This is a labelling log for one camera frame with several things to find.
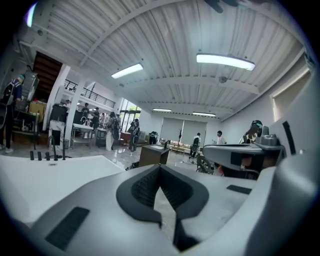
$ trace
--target white shoe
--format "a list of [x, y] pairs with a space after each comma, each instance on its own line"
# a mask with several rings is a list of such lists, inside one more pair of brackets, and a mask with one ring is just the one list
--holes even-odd
[[10, 153], [12, 153], [14, 151], [14, 149], [13, 148], [5, 148], [5, 153], [6, 154], [10, 154]]

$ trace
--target ceiling light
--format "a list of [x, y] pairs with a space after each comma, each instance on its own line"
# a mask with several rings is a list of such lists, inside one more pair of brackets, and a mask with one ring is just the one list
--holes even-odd
[[171, 109], [164, 109], [164, 108], [154, 108], [153, 111], [160, 111], [160, 112], [171, 112]]
[[35, 8], [36, 8], [36, 4], [33, 4], [30, 9], [27, 12], [27, 16], [26, 16], [26, 24], [29, 28], [31, 28], [32, 26], [32, 20], [34, 18], [34, 12], [35, 12]]
[[255, 68], [255, 64], [251, 61], [242, 58], [230, 57], [219, 54], [202, 54], [196, 55], [196, 62], [198, 63], [213, 63], [227, 66], [233, 66], [245, 70], [252, 71]]
[[210, 113], [200, 113], [200, 112], [193, 112], [193, 115], [197, 116], [204, 116], [204, 117], [215, 117], [216, 114], [210, 114]]
[[111, 75], [114, 79], [117, 79], [117, 78], [120, 78], [120, 77], [123, 77], [123, 76], [126, 76], [128, 74], [131, 74], [133, 72], [137, 72], [139, 70], [143, 70], [144, 68], [141, 66], [141, 64], [136, 64], [136, 65], [133, 65], [133, 66], [130, 66], [130, 67], [127, 67], [113, 75]]

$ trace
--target stairs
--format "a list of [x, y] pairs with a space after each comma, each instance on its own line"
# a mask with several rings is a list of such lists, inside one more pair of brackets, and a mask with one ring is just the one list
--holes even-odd
[[34, 97], [38, 100], [48, 100], [52, 87], [60, 72], [62, 63], [44, 55], [40, 52], [36, 53], [33, 72], [37, 73], [39, 84], [36, 88]]

